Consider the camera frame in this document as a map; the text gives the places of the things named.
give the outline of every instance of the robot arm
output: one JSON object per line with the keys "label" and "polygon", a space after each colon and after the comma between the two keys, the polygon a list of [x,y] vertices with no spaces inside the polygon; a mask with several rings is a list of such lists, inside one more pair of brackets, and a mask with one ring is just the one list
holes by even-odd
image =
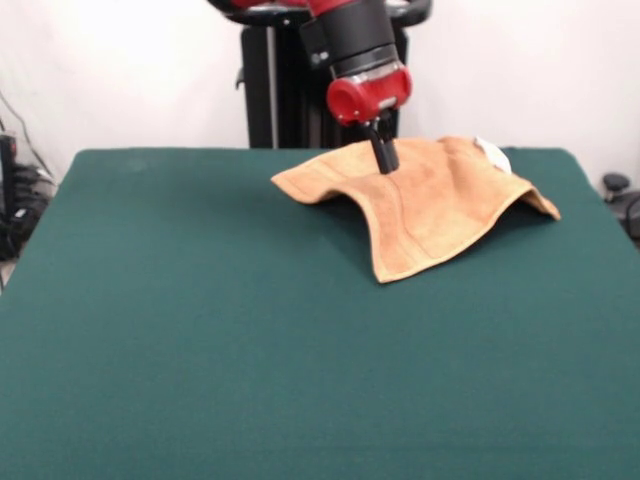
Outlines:
{"label": "robot arm", "polygon": [[[209,0],[223,12],[264,0]],[[411,76],[396,51],[384,0],[284,0],[307,5],[313,20],[300,34],[314,68],[329,68],[329,110],[342,125],[359,125],[371,140],[381,173],[399,166],[391,111],[411,95]]]}

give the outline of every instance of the green felt surface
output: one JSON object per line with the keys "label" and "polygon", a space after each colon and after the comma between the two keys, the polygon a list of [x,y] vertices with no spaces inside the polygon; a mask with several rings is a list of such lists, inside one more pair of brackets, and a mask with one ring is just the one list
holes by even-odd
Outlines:
{"label": "green felt surface", "polygon": [[353,204],[270,183],[309,152],[80,154],[0,299],[0,478],[640,478],[640,259],[507,153],[564,219],[386,286]]}

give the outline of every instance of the cloth fold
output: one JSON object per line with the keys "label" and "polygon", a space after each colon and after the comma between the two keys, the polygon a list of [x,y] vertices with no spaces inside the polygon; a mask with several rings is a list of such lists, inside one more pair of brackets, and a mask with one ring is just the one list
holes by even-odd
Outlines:
{"label": "cloth fold", "polygon": [[471,139],[395,141],[400,168],[378,172],[369,142],[315,157],[272,178],[304,204],[348,195],[369,227],[381,283],[401,280],[460,254],[517,200],[559,220],[531,182],[495,168]]}

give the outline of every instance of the black cable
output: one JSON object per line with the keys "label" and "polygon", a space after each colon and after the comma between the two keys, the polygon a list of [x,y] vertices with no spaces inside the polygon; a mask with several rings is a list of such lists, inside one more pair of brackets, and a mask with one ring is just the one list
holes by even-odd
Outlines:
{"label": "black cable", "polygon": [[9,110],[12,113],[12,115],[16,117],[16,119],[20,122],[20,125],[22,125],[22,134],[24,135],[24,139],[27,142],[27,145],[29,146],[31,153],[33,153],[33,156],[36,157],[36,160],[38,161],[40,166],[44,169],[44,171],[47,172],[47,174],[51,178],[53,178],[53,173],[51,172],[49,167],[47,167],[47,164],[42,159],[40,154],[37,152],[37,150],[33,146],[33,143],[31,143],[31,138],[29,137],[29,131],[27,130],[27,124],[25,123],[24,119],[18,114],[18,112],[15,111],[13,106],[9,103],[9,101],[7,100],[7,97],[5,97],[4,93],[2,93],[2,90],[0,90],[0,100],[2,100],[2,103],[5,104],[5,106],[7,107],[7,110]]}
{"label": "black cable", "polygon": [[[11,162],[9,157],[2,157],[3,166]],[[11,189],[12,208],[0,212],[0,261],[19,258],[22,247],[31,237],[44,211],[49,206],[51,196],[39,190],[39,186],[48,179],[34,165],[12,164],[8,172],[12,181],[3,182],[0,186],[0,198],[5,197],[5,187]]]}

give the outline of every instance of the white object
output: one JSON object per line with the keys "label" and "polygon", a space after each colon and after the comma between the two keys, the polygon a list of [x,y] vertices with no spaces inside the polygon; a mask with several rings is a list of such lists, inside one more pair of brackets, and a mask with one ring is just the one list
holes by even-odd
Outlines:
{"label": "white object", "polygon": [[505,173],[512,173],[511,162],[502,150],[493,143],[489,143],[480,137],[476,137],[474,143],[484,151],[484,154],[494,167],[499,168]]}

